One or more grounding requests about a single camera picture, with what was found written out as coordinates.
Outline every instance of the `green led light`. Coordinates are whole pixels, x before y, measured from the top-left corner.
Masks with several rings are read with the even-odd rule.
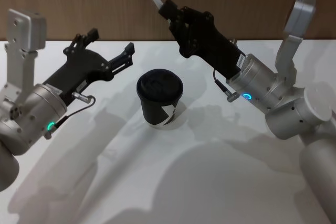
[[[51,123],[49,123],[48,124],[48,126],[47,126],[47,130],[51,130],[51,128],[53,127],[55,125],[55,123],[54,122],[51,122]]]

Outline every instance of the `black cup lid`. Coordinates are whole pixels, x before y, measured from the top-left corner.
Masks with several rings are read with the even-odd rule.
[[[153,69],[138,80],[138,95],[151,102],[174,103],[181,98],[183,84],[180,78],[166,69]]]

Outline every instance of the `wood paneling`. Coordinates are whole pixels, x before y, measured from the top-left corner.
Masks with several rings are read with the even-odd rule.
[[[180,7],[210,11],[228,38],[281,38],[293,0],[173,0]],[[8,8],[37,10],[47,17],[49,39],[72,39],[97,27],[104,40],[172,39],[151,0],[0,0],[0,38]],[[317,0],[307,38],[336,38],[336,0]]]

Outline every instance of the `white table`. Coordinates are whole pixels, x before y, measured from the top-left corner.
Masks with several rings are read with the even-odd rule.
[[[127,44],[89,49],[109,60]],[[0,193],[1,224],[330,223],[298,167],[298,138],[276,139],[243,98],[228,103],[212,68],[184,59],[176,42],[134,44],[132,67],[84,92],[96,96],[94,107],[17,158],[19,176]],[[47,43],[36,59],[36,83],[65,62],[68,45]],[[238,45],[275,69],[280,41]],[[295,57],[298,86],[319,83],[334,110],[335,52],[336,41],[307,40]],[[4,83],[4,50],[0,67]],[[184,84],[178,116],[162,130],[145,123],[135,89],[154,68],[173,71]],[[69,111],[83,105],[75,101]]]

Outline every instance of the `disposable coffee cup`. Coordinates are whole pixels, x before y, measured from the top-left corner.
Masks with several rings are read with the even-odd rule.
[[[173,120],[183,93],[183,83],[176,74],[153,69],[140,77],[136,88],[143,116],[150,126],[160,128]]]

